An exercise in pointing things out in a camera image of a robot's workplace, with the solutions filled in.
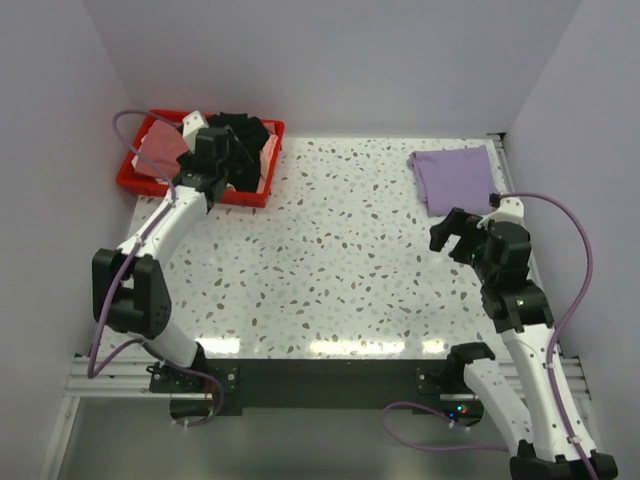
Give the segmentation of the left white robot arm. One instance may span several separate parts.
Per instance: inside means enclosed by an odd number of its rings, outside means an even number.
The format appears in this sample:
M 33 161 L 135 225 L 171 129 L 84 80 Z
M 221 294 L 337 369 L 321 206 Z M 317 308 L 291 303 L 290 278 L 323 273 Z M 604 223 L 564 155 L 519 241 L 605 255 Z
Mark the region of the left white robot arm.
M 232 130 L 201 127 L 193 150 L 179 161 L 179 173 L 155 212 L 115 249 L 100 249 L 92 259 L 92 299 L 96 329 L 87 376 L 93 379 L 115 358 L 97 360 L 106 328 L 126 334 L 159 362 L 160 376 L 185 392 L 202 387 L 223 391 L 207 371 L 203 347 L 172 320 L 172 301 L 163 268 L 184 236 L 205 219 L 224 195 L 229 176 Z

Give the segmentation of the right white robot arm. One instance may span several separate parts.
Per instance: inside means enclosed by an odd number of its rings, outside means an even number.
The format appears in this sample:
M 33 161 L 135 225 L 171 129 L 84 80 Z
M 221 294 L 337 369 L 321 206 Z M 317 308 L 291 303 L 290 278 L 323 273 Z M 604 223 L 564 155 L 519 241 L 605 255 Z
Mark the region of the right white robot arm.
M 529 277 L 531 240 L 522 220 L 521 205 L 484 217 L 454 208 L 430 229 L 429 247 L 436 252 L 457 237 L 449 255 L 478 277 L 483 308 L 522 391 L 507 383 L 494 353 L 481 342 L 451 348 L 446 382 L 480 399 L 507 445 L 512 478 L 614 479 L 614 458 L 598 450 L 573 400 L 547 297 Z

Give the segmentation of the black t shirt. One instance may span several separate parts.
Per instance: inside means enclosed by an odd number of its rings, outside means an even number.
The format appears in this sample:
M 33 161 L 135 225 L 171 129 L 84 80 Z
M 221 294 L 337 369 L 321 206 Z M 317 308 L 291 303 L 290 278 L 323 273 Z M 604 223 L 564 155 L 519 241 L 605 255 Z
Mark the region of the black t shirt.
M 261 151 L 270 138 L 262 121 L 255 116 L 219 113 L 206 117 L 211 127 L 230 131 L 228 183 L 236 191 L 256 193 L 261 178 Z

